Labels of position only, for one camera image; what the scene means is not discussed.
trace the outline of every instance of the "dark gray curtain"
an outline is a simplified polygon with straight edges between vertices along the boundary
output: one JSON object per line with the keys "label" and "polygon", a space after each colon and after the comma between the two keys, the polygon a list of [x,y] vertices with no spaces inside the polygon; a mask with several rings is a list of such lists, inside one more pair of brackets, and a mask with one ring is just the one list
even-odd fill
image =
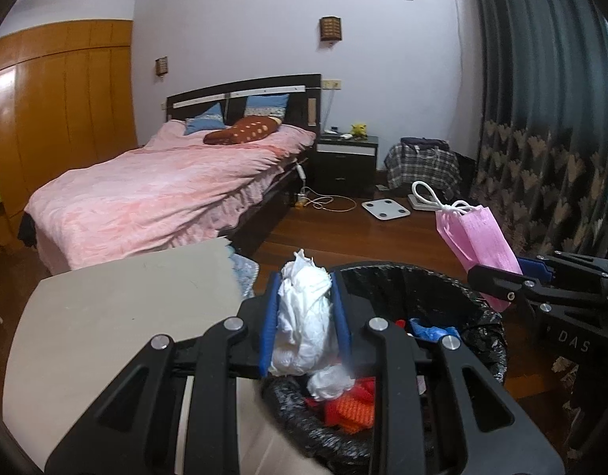
{"label": "dark gray curtain", "polygon": [[608,219],[608,25],[591,0],[479,0],[472,196],[517,254],[593,253]]}

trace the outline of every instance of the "black nightstand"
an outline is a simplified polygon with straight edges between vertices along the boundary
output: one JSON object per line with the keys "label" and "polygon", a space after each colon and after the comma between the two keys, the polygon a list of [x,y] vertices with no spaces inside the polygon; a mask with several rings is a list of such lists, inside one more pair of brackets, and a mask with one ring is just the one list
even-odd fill
{"label": "black nightstand", "polygon": [[372,198],[379,138],[341,139],[322,135],[311,156],[312,188],[320,194]]}

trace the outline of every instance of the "black plastic liner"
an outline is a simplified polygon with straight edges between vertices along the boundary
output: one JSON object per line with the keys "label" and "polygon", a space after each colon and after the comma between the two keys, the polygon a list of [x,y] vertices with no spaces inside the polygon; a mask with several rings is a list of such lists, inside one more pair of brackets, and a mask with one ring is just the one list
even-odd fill
{"label": "black plastic liner", "polygon": [[[501,316],[456,279],[411,264],[358,263],[335,268],[350,294],[367,298],[378,316],[391,321],[418,318],[426,327],[457,328],[469,347],[503,384],[507,368]],[[303,377],[269,377],[262,398],[290,440],[309,457],[340,475],[365,474],[371,431],[348,435],[326,427],[308,408]],[[428,410],[423,412],[425,453],[433,452]]]}

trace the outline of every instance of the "brown polka dot pillow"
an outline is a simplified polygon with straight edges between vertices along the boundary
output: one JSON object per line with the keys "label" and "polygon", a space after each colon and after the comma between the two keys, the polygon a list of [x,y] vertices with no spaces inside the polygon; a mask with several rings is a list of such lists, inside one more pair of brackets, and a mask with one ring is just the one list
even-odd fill
{"label": "brown polka dot pillow", "polygon": [[230,128],[208,133],[205,144],[241,144],[264,139],[279,127],[279,123],[268,116],[247,116],[235,122]]}

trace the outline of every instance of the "plaid covered box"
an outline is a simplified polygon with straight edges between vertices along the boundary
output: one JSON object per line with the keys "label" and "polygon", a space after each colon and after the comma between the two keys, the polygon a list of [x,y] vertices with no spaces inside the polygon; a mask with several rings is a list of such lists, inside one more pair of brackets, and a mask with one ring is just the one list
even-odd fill
{"label": "plaid covered box", "polygon": [[385,157],[385,167],[390,189],[411,187],[421,180],[441,192],[448,201],[460,193],[460,169],[454,152],[398,143]]}

